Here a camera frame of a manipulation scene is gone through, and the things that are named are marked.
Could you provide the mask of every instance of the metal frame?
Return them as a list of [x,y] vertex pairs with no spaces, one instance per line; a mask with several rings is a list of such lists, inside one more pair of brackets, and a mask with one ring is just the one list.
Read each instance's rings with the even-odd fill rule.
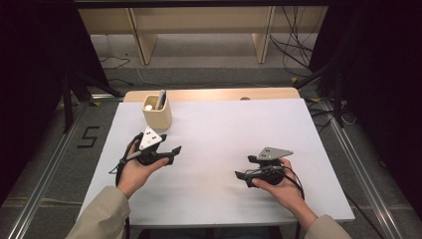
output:
[[[332,111],[331,104],[328,100],[322,101],[322,106],[326,111]],[[335,132],[344,153],[347,156],[350,166],[353,169],[360,185],[362,186],[363,192],[366,195],[378,221],[387,238],[403,238],[397,223],[394,220],[393,215],[379,194],[374,182],[372,181],[369,173],[366,171],[362,161],[356,150],[354,150],[353,144],[347,136],[344,127],[340,127],[335,119],[330,119],[332,130]]]

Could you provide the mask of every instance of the gray floor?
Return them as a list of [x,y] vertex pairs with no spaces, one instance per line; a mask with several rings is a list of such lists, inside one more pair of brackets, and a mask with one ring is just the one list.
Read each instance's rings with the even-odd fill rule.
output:
[[[288,87],[292,85],[292,75],[284,70],[283,56],[270,44],[267,61],[258,64],[249,35],[163,35],[159,37],[150,65],[141,66],[130,36],[93,36],[100,59],[108,56],[128,58],[130,62],[113,69],[125,60],[109,59],[103,62],[110,85],[122,93],[132,90],[198,89],[198,88],[247,88],[247,87]],[[288,67],[296,73],[308,74],[305,69],[288,62]],[[103,94],[91,89],[93,94]],[[313,98],[315,85],[300,91],[303,98]],[[72,228],[79,214],[85,193],[88,190],[103,145],[106,141],[117,101],[100,101],[90,104],[82,115],[78,127],[64,152],[62,161],[49,184],[46,193],[25,233],[24,238],[63,238]],[[321,109],[314,104],[312,109]],[[344,116],[353,120],[353,115]],[[327,116],[314,117],[317,125],[325,124]],[[79,148],[90,144],[82,139],[88,126],[97,126],[90,135],[97,137],[91,148]],[[0,238],[7,238],[15,220],[36,188],[43,171],[47,167],[56,146],[63,136],[64,111],[58,105],[50,122],[49,130],[35,154],[28,162],[13,191],[0,208]],[[320,138],[332,163],[338,180],[358,206],[368,215],[376,227],[382,226],[376,212],[356,178],[346,154],[339,143],[331,124],[320,130]],[[388,210],[391,212],[403,238],[421,238],[422,222],[400,192],[388,170],[379,165],[379,157],[365,132],[358,123],[345,125],[345,131],[353,143],[360,160],[376,186]],[[350,203],[356,219],[342,226],[352,238],[379,238],[369,223]],[[295,225],[281,226],[284,238],[293,238]],[[132,238],[136,238],[139,228],[134,227]]]

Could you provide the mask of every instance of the cable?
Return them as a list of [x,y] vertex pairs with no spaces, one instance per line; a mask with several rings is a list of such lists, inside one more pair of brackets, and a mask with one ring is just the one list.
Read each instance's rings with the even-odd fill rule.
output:
[[124,63],[121,63],[121,64],[119,64],[119,65],[118,65],[118,66],[116,66],[116,67],[113,67],[113,69],[119,68],[119,67],[121,67],[121,66],[123,66],[123,65],[126,65],[127,63],[129,63],[129,62],[130,62],[130,59],[129,59],[129,58],[119,58],[119,57],[114,57],[114,56],[106,57],[105,59],[100,60],[100,62],[105,62],[106,60],[108,60],[108,59],[110,59],[110,58],[114,58],[114,59],[118,59],[118,60],[123,60],[123,61],[125,61]]
[[[309,62],[311,61],[311,59],[310,59],[310,57],[308,56],[308,54],[306,53],[306,51],[308,51],[308,52],[311,52],[312,50],[311,49],[309,49],[309,48],[307,48],[307,47],[305,47],[305,41],[315,32],[315,30],[316,30],[316,28],[317,28],[317,25],[319,24],[319,22],[320,22],[320,19],[321,19],[321,16],[322,16],[322,12],[323,12],[323,7],[321,7],[320,8],[320,12],[319,12],[319,15],[318,15],[318,19],[317,19],[317,21],[316,21],[316,23],[314,24],[314,26],[313,26],[313,29],[311,30],[311,32],[308,34],[308,36],[303,40],[303,41],[300,41],[299,40],[299,34],[298,34],[298,32],[299,32],[299,27],[300,27],[300,25],[301,25],[301,23],[302,23],[302,20],[303,20],[303,16],[304,16],[304,13],[305,13],[305,11],[307,10],[307,7],[304,7],[304,9],[302,10],[302,13],[301,13],[301,16],[300,16],[300,19],[299,19],[299,21],[298,21],[298,11],[299,11],[299,9],[298,9],[298,6],[294,6],[294,8],[293,8],[293,10],[294,10],[294,16],[293,16],[293,20],[291,21],[291,19],[288,17],[288,14],[286,13],[286,9],[284,8],[284,7],[282,7],[282,10],[283,10],[283,12],[284,12],[284,14],[285,14],[285,16],[286,16],[286,20],[288,21],[288,23],[289,23],[289,27],[290,27],[290,29],[291,29],[291,33],[290,33],[290,36],[289,36],[289,40],[288,40],[288,43],[282,43],[282,42],[280,42],[280,41],[278,41],[277,39],[275,39],[274,38],[274,36],[273,35],[270,35],[270,39],[272,40],[272,42],[273,42],[273,44],[276,46],[276,48],[280,51],[280,52],[282,52],[284,55],[283,55],[283,67],[284,67],[284,69],[285,69],[285,71],[286,72],[288,72],[289,74],[292,74],[292,75],[295,75],[295,76],[299,76],[299,77],[308,77],[308,76],[304,76],[304,75],[301,75],[301,74],[297,74],[297,73],[295,73],[295,72],[293,72],[288,66],[287,66],[287,64],[288,64],[288,60],[289,59],[292,59],[292,60],[294,60],[295,62],[297,62],[297,63],[299,63],[301,66],[303,66],[304,68],[306,68],[306,69],[308,69],[309,67],[308,67],[308,64],[309,64]],[[294,46],[294,45],[292,45],[292,44],[290,44],[290,41],[291,40],[293,40],[295,43],[296,43],[296,45]],[[287,48],[288,47],[294,47],[294,49],[292,50],[292,51],[290,51],[289,53],[288,53],[288,50],[287,50]],[[295,50],[299,50],[299,54],[301,55],[301,57],[302,57],[302,61],[299,61],[298,59],[296,59],[295,57],[293,57],[292,56],[292,53],[295,51]]]
[[239,85],[239,84],[250,84],[256,87],[261,87],[261,88],[273,88],[273,86],[267,86],[267,85],[261,85],[261,84],[256,84],[256,83],[252,83],[252,82],[237,82],[237,83],[227,83],[227,84],[221,84],[221,83],[216,83],[216,84],[205,84],[205,85],[164,85],[164,84],[159,84],[159,83],[153,83],[153,82],[148,82],[146,80],[144,80],[142,78],[142,76],[140,75],[139,72],[139,68],[136,68],[137,70],[137,74],[139,75],[139,79],[146,84],[150,84],[150,85],[155,85],[155,86],[159,86],[159,87],[165,87],[168,89],[180,89],[180,88],[203,88],[203,87],[213,87],[213,86],[235,86],[235,85]]
[[120,81],[120,82],[124,82],[124,83],[126,83],[126,84],[128,84],[128,85],[130,85],[130,86],[133,86],[133,83],[127,82],[127,81],[122,80],[122,79],[119,79],[119,78],[112,78],[112,79],[108,79],[108,81],[109,81],[109,82],[111,82],[111,81]]
[[357,205],[357,203],[350,197],[350,195],[347,194],[347,192],[344,192],[345,197],[356,207],[356,209],[362,214],[362,216],[365,218],[365,220],[369,223],[369,225],[375,230],[376,234],[378,234],[379,238],[384,238],[381,234],[381,232],[376,228],[375,224],[369,219],[369,217],[363,212],[363,210]]

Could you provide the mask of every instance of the person's left hand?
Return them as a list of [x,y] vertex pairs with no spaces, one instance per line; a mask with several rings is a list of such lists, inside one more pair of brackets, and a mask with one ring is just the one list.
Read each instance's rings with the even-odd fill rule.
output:
[[[135,151],[135,146],[138,144],[138,140],[132,145],[128,155],[131,155]],[[140,187],[142,187],[149,175],[156,171],[160,167],[167,164],[168,158],[161,158],[157,162],[145,166],[138,162],[136,159],[130,160],[123,168],[121,173],[120,181],[118,182],[117,188],[124,193],[128,198]]]

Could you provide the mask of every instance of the floor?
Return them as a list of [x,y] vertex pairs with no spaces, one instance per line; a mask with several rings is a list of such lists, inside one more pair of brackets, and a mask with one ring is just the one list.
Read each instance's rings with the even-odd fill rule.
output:
[[[289,38],[287,34],[274,36],[285,42]],[[317,35],[300,37],[302,40],[308,38],[307,47],[312,48]],[[257,63],[252,38],[248,34],[160,35],[147,66],[140,64],[131,36],[98,35],[92,36],[92,40],[111,87],[122,93],[164,87],[289,87],[294,78],[301,78],[297,75],[310,73],[298,63],[287,61],[272,43],[269,44],[265,64]],[[293,52],[293,55],[302,58],[298,51]],[[316,98],[316,85],[310,84],[301,89],[301,97]],[[104,94],[95,88],[91,91],[96,95]],[[39,150],[0,208],[0,238],[7,238],[16,222],[25,218],[22,212],[34,197],[36,189],[40,188],[40,180],[44,180],[46,187],[37,190],[42,195],[36,202],[38,207],[26,217],[28,222],[23,237],[63,238],[67,235],[79,214],[117,104],[118,100],[111,99],[95,99],[87,105],[78,104],[75,100],[78,127],[66,142],[63,135],[64,111],[58,105]],[[344,128],[338,129],[335,122],[329,123],[329,116],[324,113],[331,107],[329,100],[309,103],[309,107],[310,114],[315,115],[316,129],[319,130],[338,180],[344,191],[356,202],[354,205],[350,201],[356,219],[341,224],[346,231],[352,238],[380,238],[358,211],[360,208],[384,238],[421,238],[421,220],[401,194],[388,170],[382,167],[358,119],[352,123],[353,114],[344,115],[344,122],[347,123]],[[95,127],[95,145],[91,148],[79,147],[87,143],[83,135],[90,126]],[[345,137],[349,143],[340,140]],[[61,144],[65,145],[65,149],[56,151]],[[60,159],[56,161],[57,165],[52,164],[52,158]],[[45,175],[46,168],[52,168],[50,177]],[[280,227],[284,238],[294,237],[294,227]],[[139,230],[134,227],[131,238],[136,238]]]

